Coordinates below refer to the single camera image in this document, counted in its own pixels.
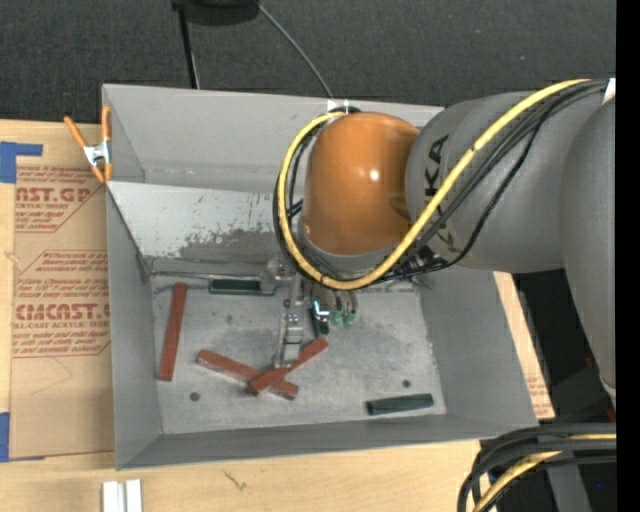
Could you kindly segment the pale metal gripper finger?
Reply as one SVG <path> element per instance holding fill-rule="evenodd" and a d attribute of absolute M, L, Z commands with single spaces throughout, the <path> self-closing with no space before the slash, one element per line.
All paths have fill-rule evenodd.
<path fill-rule="evenodd" d="M 291 343 L 289 342 L 289 328 L 282 327 L 272 362 L 275 368 L 289 368 L 291 365 Z"/>
<path fill-rule="evenodd" d="M 291 364 L 298 360 L 304 340 L 304 319 L 300 313 L 288 313 L 284 336 L 284 363 Z"/>

